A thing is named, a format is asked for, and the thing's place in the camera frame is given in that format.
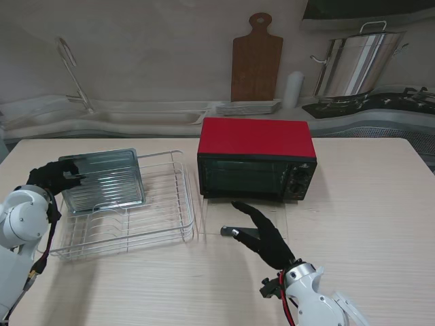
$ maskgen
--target black glove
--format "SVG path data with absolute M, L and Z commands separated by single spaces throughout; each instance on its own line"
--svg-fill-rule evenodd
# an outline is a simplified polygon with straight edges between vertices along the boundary
M 30 171 L 29 180 L 27 180 L 26 184 L 37 185 L 38 187 L 48 189 L 53 196 L 63 190 L 81 185 L 80 180 L 83 179 L 83 177 L 67 179 L 63 176 L 64 172 L 77 175 L 79 169 L 74 164 L 73 160 L 50 162 L 41 168 L 34 168 Z
M 234 236 L 234 239 L 259 254 L 266 264 L 276 270 L 284 270 L 294 263 L 295 258 L 292 251 L 270 219 L 265 217 L 258 209 L 244 202 L 232 202 L 232 205 L 251 217 L 260 235 L 260 239 L 257 239 L 237 230 L 239 233 Z

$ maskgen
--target toaster oven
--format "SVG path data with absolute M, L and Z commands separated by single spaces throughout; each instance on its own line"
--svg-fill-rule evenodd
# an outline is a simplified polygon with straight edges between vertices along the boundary
M 197 160 L 205 198 L 302 200 L 317 166 L 308 124 L 283 120 L 205 118 Z

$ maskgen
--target metal rack wire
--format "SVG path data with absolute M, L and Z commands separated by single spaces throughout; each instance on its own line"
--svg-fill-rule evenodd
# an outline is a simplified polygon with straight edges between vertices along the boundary
M 63 236 L 50 254 L 71 260 L 191 239 L 194 210 L 188 172 L 184 163 L 174 160 L 182 154 L 173 150 L 139 156 L 145 204 L 127 209 L 96 205 L 89 214 L 63 216 Z

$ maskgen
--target wooden cutting board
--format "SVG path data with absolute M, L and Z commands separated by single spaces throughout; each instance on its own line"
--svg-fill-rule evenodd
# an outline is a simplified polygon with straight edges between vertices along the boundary
M 249 19 L 250 34 L 232 43 L 231 101 L 271 101 L 275 95 L 283 38 L 267 33 L 272 16 Z

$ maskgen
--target stove burner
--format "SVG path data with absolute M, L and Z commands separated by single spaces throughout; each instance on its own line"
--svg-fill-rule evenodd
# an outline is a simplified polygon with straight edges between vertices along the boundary
M 371 109 L 391 109 L 435 115 L 435 94 L 428 92 L 426 87 L 420 91 L 405 88 L 402 93 L 365 94 L 322 99 L 318 103 L 302 107 L 316 119 L 341 117 Z

